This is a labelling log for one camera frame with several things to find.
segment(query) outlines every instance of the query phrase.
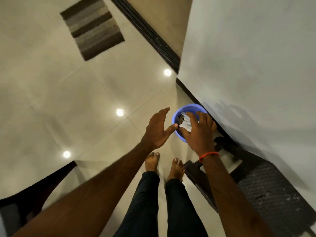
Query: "black pants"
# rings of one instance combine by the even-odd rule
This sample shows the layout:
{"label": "black pants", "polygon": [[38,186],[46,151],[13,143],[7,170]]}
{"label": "black pants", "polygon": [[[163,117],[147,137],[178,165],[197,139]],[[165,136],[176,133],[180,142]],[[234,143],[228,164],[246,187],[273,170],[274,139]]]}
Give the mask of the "black pants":
{"label": "black pants", "polygon": [[[158,185],[154,171],[143,173],[132,202],[114,237],[158,236]],[[166,183],[168,237],[208,236],[184,185],[177,179]]]}

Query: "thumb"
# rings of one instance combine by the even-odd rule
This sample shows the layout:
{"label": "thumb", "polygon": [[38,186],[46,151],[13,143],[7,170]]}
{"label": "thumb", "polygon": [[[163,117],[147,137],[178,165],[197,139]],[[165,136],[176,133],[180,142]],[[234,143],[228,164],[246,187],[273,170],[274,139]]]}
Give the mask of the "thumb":
{"label": "thumb", "polygon": [[173,124],[171,126],[169,126],[167,128],[167,130],[165,130],[165,135],[166,135],[166,138],[168,139],[169,136],[178,128],[178,124]]}
{"label": "thumb", "polygon": [[184,139],[187,139],[190,136],[190,132],[183,127],[180,127],[180,132],[182,133]]}

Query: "doormat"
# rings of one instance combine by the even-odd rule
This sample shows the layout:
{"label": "doormat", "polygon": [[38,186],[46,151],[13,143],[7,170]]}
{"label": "doormat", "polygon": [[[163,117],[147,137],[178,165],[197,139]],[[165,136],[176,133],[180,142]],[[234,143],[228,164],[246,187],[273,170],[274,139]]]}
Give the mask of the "doormat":
{"label": "doormat", "polygon": [[60,14],[85,61],[124,41],[103,0],[81,0]]}

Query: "bare foot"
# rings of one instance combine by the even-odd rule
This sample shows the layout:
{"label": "bare foot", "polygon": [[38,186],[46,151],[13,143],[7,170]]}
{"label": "bare foot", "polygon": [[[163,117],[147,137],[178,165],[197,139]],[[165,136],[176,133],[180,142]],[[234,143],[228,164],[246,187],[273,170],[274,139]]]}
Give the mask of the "bare foot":
{"label": "bare foot", "polygon": [[146,171],[155,171],[157,173],[158,161],[160,158],[159,152],[150,153],[145,159],[145,169]]}
{"label": "bare foot", "polygon": [[178,179],[180,181],[182,181],[182,177],[184,175],[184,172],[185,172],[185,167],[182,163],[182,160],[179,161],[178,163],[178,159],[173,159],[172,161],[172,166],[171,166],[171,171],[170,171],[170,174],[168,176],[168,180],[170,179]]}

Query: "black plastic chair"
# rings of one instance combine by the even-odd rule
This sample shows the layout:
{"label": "black plastic chair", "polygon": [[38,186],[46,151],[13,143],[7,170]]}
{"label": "black plastic chair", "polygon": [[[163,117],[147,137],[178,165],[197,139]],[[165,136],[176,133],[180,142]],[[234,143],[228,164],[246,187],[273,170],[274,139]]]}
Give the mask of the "black plastic chair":
{"label": "black plastic chair", "polygon": [[[217,137],[216,151],[228,151],[242,163],[230,173],[239,189],[262,216],[275,236],[298,237],[311,231],[316,212],[271,162]],[[185,163],[185,173],[217,211],[206,174],[199,161]]]}
{"label": "black plastic chair", "polygon": [[6,235],[13,235],[38,215],[49,195],[76,166],[72,161],[23,191],[0,200],[0,215]]}

